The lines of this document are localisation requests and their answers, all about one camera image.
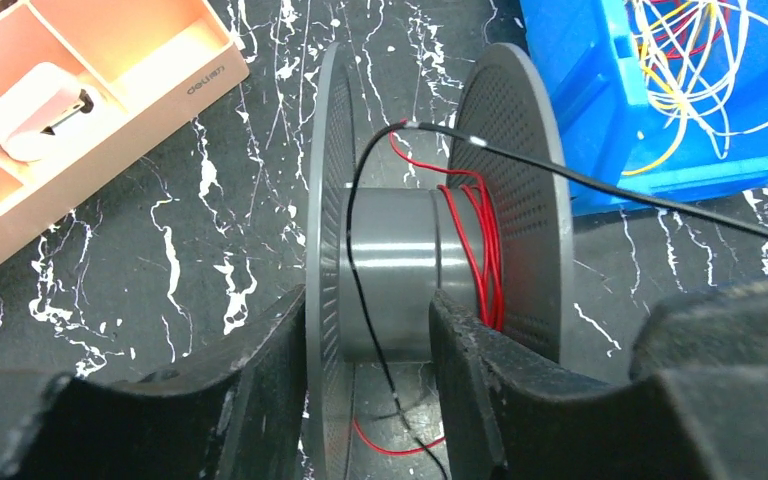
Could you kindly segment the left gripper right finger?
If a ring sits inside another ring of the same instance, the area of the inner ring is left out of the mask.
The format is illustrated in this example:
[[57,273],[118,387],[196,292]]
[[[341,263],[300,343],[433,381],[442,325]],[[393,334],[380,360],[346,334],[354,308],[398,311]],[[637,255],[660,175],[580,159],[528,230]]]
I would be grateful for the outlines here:
[[444,292],[431,352],[455,479],[768,479],[768,277],[659,303],[611,385]]

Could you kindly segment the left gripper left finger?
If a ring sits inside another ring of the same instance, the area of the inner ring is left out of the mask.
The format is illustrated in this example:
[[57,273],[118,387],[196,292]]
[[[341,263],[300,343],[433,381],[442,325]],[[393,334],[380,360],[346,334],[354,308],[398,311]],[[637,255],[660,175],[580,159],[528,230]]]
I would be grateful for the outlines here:
[[0,370],[0,479],[289,479],[305,289],[139,381]]

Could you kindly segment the grey cable spool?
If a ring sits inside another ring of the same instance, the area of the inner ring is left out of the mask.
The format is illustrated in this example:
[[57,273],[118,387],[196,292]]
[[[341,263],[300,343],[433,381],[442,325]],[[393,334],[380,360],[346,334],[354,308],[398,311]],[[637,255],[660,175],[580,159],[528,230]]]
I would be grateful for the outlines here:
[[320,479],[349,473],[356,365],[429,361],[437,290],[478,308],[472,267],[487,243],[477,181],[498,225],[504,333],[559,361],[572,289],[570,193],[550,172],[456,140],[442,186],[353,187],[360,152],[348,56],[335,43],[322,59],[308,175],[308,448]]

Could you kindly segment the blue plastic bin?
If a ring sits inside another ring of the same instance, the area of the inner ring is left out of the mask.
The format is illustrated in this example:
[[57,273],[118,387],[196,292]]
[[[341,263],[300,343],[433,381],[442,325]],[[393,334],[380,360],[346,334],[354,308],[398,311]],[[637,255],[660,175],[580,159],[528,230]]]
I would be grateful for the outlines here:
[[768,1],[525,1],[567,165],[682,202],[768,186]]

